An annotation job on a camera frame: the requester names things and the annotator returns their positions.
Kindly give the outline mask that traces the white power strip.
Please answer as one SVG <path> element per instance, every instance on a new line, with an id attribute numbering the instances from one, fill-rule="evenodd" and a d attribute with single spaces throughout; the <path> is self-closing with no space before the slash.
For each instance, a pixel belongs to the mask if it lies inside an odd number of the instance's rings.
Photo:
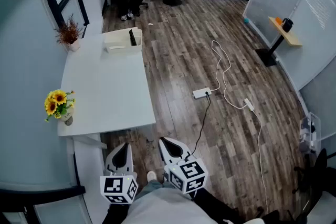
<path id="1" fill-rule="evenodd" d="M 212 91 L 210 90 L 209 87 L 195 90 L 195 91 L 193 91 L 193 93 L 192 93 L 194 99 L 196 99 L 196 100 L 197 100 L 197 99 L 204 98 L 204 97 L 208 97 L 208 96 L 210 96 L 211 94 L 212 94 Z"/>

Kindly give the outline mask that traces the black swivel chair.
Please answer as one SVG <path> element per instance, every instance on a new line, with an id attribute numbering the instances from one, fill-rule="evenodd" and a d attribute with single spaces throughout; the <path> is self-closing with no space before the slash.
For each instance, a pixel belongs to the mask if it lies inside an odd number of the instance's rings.
<path id="1" fill-rule="evenodd" d="M 328 166 L 328 159 L 336 157 L 336 152 L 328 155 L 323 148 L 313 166 L 310 155 L 305 155 L 305 167 L 294 167 L 297 187 L 292 193 L 309 193 L 307 209 L 294 221 L 295 224 L 336 224 L 336 168 Z"/>

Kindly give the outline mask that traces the cream plastic organizer tray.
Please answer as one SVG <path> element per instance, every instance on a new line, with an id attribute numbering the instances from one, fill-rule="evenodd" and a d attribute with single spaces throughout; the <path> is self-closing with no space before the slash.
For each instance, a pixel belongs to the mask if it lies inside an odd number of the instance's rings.
<path id="1" fill-rule="evenodd" d="M 137 46 L 131 46 L 129 30 L 133 30 Z M 142 30 L 133 27 L 104 33 L 103 45 L 110 54 L 136 52 L 142 50 Z"/>

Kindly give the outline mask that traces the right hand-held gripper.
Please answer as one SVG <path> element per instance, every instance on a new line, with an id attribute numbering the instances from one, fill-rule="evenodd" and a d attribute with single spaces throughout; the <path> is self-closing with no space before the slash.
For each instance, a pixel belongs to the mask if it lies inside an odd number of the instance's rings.
<path id="1" fill-rule="evenodd" d="M 176 189 L 183 194 L 189 194 L 204 188 L 208 171 L 200 158 L 184 160 L 191 155 L 187 145 L 169 137 L 161 137 L 159 150 L 162 161 L 166 165 L 164 171 L 167 174 L 167 181 Z"/>

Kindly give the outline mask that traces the clear plastic bin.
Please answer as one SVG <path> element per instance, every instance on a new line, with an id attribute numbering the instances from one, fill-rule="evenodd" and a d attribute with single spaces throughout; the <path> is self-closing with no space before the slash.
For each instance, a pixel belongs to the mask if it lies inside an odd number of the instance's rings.
<path id="1" fill-rule="evenodd" d="M 300 121 L 299 150 L 316 155 L 321 151 L 321 121 L 312 112 Z"/>

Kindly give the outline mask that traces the wooden top pedestal table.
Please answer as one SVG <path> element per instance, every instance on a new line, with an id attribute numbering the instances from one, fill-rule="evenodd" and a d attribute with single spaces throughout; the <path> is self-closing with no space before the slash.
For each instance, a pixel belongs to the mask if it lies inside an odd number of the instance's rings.
<path id="1" fill-rule="evenodd" d="M 275 58 L 273 57 L 273 53 L 284 40 L 290 46 L 301 47 L 302 43 L 295 36 L 292 29 L 290 30 L 290 32 L 286 33 L 282 29 L 282 26 L 275 21 L 275 18 L 268 17 L 268 19 L 271 22 L 271 24 L 277 29 L 279 33 L 279 38 L 274 42 L 274 44 L 270 49 L 256 49 L 255 52 L 257 53 L 257 55 L 259 56 L 259 58 L 266 67 L 271 67 L 277 64 Z"/>

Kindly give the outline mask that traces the dried reddish plant white vase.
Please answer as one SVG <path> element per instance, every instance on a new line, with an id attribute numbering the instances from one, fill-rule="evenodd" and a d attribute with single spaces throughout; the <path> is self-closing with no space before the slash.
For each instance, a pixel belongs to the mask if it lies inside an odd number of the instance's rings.
<path id="1" fill-rule="evenodd" d="M 80 48 L 79 39 L 82 35 L 82 28 L 74 20 L 73 14 L 55 31 L 58 44 L 65 45 L 70 51 L 77 51 Z"/>

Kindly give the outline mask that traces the person's grey shirt torso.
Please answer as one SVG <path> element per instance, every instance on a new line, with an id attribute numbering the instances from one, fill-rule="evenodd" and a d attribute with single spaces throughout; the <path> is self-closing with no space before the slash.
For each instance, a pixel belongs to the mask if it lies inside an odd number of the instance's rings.
<path id="1" fill-rule="evenodd" d="M 122 224 L 217 224 L 217 222 L 179 190 L 160 188 L 133 202 Z"/>

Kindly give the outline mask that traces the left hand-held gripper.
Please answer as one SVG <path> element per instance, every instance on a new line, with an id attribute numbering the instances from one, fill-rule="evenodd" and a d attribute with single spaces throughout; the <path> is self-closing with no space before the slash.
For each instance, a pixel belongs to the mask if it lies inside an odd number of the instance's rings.
<path id="1" fill-rule="evenodd" d="M 100 176 L 100 193 L 111 204 L 132 204 L 138 192 L 132 146 L 122 143 L 106 158 L 104 175 Z"/>

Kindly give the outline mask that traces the sunflower bouquet in vase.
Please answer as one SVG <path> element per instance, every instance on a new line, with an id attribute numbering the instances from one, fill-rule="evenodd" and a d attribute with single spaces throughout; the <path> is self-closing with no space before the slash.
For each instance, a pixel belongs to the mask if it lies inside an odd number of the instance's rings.
<path id="1" fill-rule="evenodd" d="M 74 91 L 66 92 L 61 89 L 49 92 L 44 102 L 44 108 L 47 113 L 45 121 L 49 122 L 51 118 L 55 118 L 64 122 L 66 126 L 71 126 L 76 99 L 70 96 L 74 95 L 74 93 Z"/>

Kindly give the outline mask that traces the person's jeans leg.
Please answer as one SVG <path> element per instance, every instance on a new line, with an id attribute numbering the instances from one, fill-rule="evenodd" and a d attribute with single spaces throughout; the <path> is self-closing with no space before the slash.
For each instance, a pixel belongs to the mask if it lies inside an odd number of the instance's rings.
<path id="1" fill-rule="evenodd" d="M 157 190 L 160 188 L 172 188 L 174 189 L 174 186 L 169 183 L 169 182 L 163 182 L 160 183 L 158 180 L 152 180 L 150 182 L 148 182 L 148 184 L 146 186 L 144 186 L 142 188 L 142 190 L 136 195 L 134 200 L 140 199 L 141 197 Z"/>

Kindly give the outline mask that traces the black kettle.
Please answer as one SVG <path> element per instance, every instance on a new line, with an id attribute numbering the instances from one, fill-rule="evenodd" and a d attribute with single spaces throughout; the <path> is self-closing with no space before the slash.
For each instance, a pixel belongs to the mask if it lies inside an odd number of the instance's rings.
<path id="1" fill-rule="evenodd" d="M 284 18 L 281 23 L 282 29 L 284 32 L 288 33 L 290 32 L 291 28 L 293 27 L 293 21 L 289 18 Z"/>

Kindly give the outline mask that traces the person's right forearm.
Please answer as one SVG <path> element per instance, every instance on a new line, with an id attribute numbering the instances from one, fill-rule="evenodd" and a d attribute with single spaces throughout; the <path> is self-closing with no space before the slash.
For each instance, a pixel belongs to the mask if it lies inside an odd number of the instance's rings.
<path id="1" fill-rule="evenodd" d="M 189 195 L 218 224 L 243 224 L 245 222 L 237 210 L 218 200 L 205 188 L 191 192 Z"/>

